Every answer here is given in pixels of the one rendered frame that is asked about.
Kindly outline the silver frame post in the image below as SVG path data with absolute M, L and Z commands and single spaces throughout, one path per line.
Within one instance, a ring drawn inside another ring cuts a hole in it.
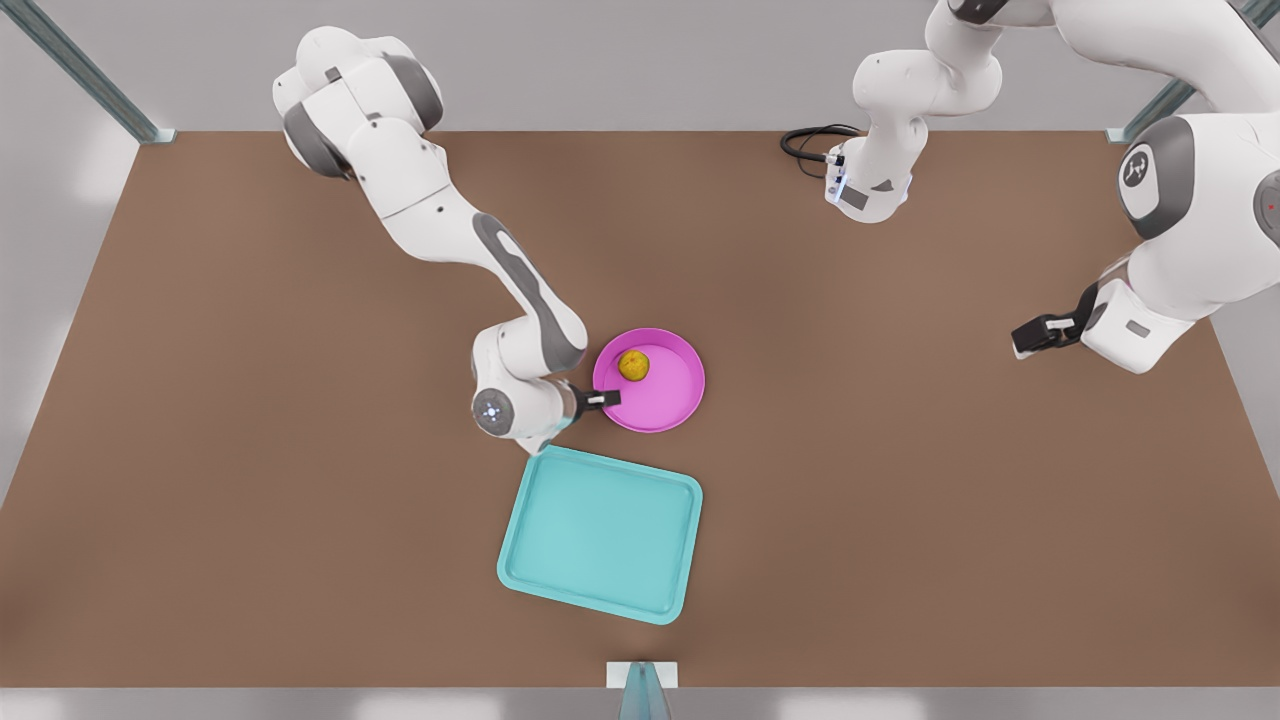
M 1280 0 L 1242 0 L 1234 8 L 1280 64 L 1280 45 L 1265 35 L 1265 26 L 1280 15 Z M 1130 143 L 1155 122 L 1175 114 L 1196 94 L 1197 90 L 1185 81 L 1170 79 L 1124 127 L 1107 128 L 1106 140 L 1110 143 Z
M 152 123 L 35 0 L 0 0 L 0 12 L 9 17 L 138 143 L 172 143 L 175 141 L 177 131 L 160 128 Z
M 666 691 L 678 688 L 678 665 L 609 661 L 605 687 L 622 691 L 618 720 L 672 720 Z

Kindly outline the teal rectangular tray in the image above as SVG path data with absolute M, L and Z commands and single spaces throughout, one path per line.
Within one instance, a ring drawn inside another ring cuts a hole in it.
M 526 464 L 497 574 L 525 594 L 668 625 L 684 610 L 703 500 L 692 477 L 550 446 Z

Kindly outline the pink round plate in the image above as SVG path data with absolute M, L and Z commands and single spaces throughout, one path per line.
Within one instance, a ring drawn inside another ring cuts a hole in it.
M 628 351 L 649 360 L 640 380 L 620 374 L 618 361 Z M 669 430 L 687 420 L 705 391 L 707 375 L 695 348 L 681 336 L 658 328 L 626 331 L 596 356 L 591 382 L 596 389 L 617 389 L 621 404 L 604 414 L 620 427 L 640 433 Z

